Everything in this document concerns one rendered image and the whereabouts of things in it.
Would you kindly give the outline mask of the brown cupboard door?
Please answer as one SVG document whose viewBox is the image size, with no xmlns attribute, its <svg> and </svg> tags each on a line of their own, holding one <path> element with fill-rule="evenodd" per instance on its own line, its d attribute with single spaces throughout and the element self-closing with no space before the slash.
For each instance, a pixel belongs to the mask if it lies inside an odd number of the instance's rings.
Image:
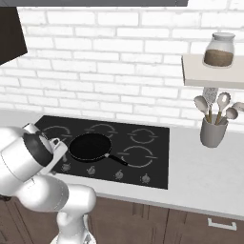
<svg viewBox="0 0 244 244">
<path fill-rule="evenodd" d="M 21 244 L 50 244 L 58 234 L 56 213 L 31 211 L 16 197 L 0 194 L 0 214 L 13 222 Z"/>
<path fill-rule="evenodd" d="M 98 197 L 89 227 L 97 244 L 145 244 L 147 240 L 145 225 L 126 201 Z"/>
</svg>

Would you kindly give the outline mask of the brown drawer front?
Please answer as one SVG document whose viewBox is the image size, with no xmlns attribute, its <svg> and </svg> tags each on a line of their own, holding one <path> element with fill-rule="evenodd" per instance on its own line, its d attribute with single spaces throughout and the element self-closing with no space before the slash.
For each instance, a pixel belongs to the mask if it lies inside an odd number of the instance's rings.
<svg viewBox="0 0 244 244">
<path fill-rule="evenodd" d="M 237 231 L 209 227 L 208 218 L 222 224 L 235 222 Z M 244 220 L 169 210 L 164 244 L 244 244 Z"/>
</svg>

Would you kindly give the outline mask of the black hob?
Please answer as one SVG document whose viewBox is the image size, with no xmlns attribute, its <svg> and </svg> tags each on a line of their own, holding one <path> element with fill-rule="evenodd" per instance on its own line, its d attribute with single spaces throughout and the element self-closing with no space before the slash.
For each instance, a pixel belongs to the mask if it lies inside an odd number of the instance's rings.
<svg viewBox="0 0 244 244">
<path fill-rule="evenodd" d="M 157 189 L 168 188 L 170 130 L 164 127 L 77 119 L 58 116 L 42 116 L 35 126 L 49 139 L 58 138 L 65 144 L 78 135 L 97 132 L 106 135 L 112 142 L 112 154 L 126 161 L 121 165 L 109 158 L 98 162 L 78 162 L 65 154 L 52 169 L 55 173 L 83 176 Z M 62 171 L 64 163 L 70 164 L 68 172 Z M 87 169 L 95 167 L 95 175 L 88 175 Z M 121 170 L 122 179 L 115 174 Z M 147 174 L 151 181 L 142 182 Z"/>
</svg>

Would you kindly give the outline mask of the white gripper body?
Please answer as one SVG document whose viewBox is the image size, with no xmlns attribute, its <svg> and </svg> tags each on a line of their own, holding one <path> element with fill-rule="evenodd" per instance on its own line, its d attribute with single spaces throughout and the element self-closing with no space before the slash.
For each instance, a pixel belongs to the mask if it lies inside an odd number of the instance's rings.
<svg viewBox="0 0 244 244">
<path fill-rule="evenodd" d="M 60 142 L 59 145 L 54 149 L 53 159 L 51 163 L 40 171 L 40 174 L 49 173 L 52 168 L 57 164 L 57 162 L 62 158 L 62 156 L 67 152 L 68 147 L 65 143 Z"/>
</svg>

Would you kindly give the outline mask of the dark wall cupboard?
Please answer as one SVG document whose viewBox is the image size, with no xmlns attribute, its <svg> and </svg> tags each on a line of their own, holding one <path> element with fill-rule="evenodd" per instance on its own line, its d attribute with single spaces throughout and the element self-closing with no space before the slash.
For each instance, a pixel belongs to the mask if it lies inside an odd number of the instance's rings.
<svg viewBox="0 0 244 244">
<path fill-rule="evenodd" d="M 16 7 L 0 7 L 0 66 L 28 52 Z"/>
</svg>

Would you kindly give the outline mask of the grey speckled spatula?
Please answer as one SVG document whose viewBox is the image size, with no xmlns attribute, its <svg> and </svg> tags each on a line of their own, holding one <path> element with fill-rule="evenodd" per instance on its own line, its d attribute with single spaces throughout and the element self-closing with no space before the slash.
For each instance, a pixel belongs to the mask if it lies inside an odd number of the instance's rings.
<svg viewBox="0 0 244 244">
<path fill-rule="evenodd" d="M 212 122 L 212 106 L 215 102 L 215 99 L 217 97 L 218 88 L 204 88 L 202 95 L 206 99 L 206 102 L 208 104 L 208 116 L 209 116 L 209 122 Z"/>
</svg>

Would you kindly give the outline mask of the small pale spoon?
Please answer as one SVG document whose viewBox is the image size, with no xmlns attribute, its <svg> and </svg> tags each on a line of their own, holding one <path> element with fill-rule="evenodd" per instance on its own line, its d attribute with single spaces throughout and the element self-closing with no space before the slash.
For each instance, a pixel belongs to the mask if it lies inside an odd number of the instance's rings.
<svg viewBox="0 0 244 244">
<path fill-rule="evenodd" d="M 226 110 L 225 118 L 235 120 L 238 117 L 238 112 L 235 108 L 229 107 Z"/>
</svg>

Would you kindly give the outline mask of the beige wall shelf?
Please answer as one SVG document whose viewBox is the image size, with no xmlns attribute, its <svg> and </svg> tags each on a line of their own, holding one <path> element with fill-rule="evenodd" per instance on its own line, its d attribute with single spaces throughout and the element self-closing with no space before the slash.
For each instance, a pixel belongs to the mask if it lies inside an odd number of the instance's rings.
<svg viewBox="0 0 244 244">
<path fill-rule="evenodd" d="M 227 68 L 206 66 L 201 54 L 184 54 L 181 64 L 185 86 L 244 90 L 244 56 Z"/>
</svg>

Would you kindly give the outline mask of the grey utensil pot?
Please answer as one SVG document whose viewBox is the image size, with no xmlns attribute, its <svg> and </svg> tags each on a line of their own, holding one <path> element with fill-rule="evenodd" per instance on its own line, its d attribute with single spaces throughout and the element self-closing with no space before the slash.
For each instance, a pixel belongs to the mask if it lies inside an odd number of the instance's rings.
<svg viewBox="0 0 244 244">
<path fill-rule="evenodd" d="M 200 141 L 208 148 L 217 148 L 224 138 L 229 122 L 226 121 L 224 124 L 216 125 L 215 120 L 216 114 L 212 115 L 212 122 L 209 123 L 206 118 L 203 118 L 201 130 L 200 130 Z"/>
</svg>

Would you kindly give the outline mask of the black frying pan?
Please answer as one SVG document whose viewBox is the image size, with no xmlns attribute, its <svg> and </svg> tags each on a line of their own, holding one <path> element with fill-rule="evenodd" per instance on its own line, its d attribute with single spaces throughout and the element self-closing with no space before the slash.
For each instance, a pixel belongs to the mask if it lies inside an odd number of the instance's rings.
<svg viewBox="0 0 244 244">
<path fill-rule="evenodd" d="M 92 163 L 110 158 L 124 166 L 128 163 L 111 154 L 112 142 L 101 133 L 84 133 L 76 136 L 69 145 L 71 157 L 79 162 Z"/>
</svg>

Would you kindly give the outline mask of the grey range hood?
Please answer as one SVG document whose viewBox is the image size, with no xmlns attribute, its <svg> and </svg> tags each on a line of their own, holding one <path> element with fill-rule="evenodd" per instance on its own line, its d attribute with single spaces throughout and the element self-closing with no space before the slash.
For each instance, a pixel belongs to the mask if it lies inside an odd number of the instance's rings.
<svg viewBox="0 0 244 244">
<path fill-rule="evenodd" d="M 0 0 L 0 7 L 188 7 L 189 0 Z"/>
</svg>

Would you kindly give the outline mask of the pale slotted spoon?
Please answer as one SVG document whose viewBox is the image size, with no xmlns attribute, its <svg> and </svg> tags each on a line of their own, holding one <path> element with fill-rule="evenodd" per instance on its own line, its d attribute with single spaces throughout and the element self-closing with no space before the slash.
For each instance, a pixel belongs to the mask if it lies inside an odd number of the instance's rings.
<svg viewBox="0 0 244 244">
<path fill-rule="evenodd" d="M 216 100 L 218 105 L 218 114 L 215 120 L 215 124 L 219 123 L 222 111 L 227 107 L 230 101 L 231 101 L 231 95 L 228 92 L 222 92 L 221 94 L 218 95 L 218 98 Z"/>
</svg>

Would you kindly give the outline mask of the glass jar with brown contents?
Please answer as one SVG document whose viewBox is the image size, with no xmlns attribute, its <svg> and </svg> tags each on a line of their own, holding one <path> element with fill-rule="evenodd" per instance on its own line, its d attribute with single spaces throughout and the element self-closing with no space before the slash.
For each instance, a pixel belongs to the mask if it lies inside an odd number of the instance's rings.
<svg viewBox="0 0 244 244">
<path fill-rule="evenodd" d="M 205 50 L 203 63 L 208 66 L 226 68 L 234 60 L 234 34 L 214 32 L 212 40 Z"/>
</svg>

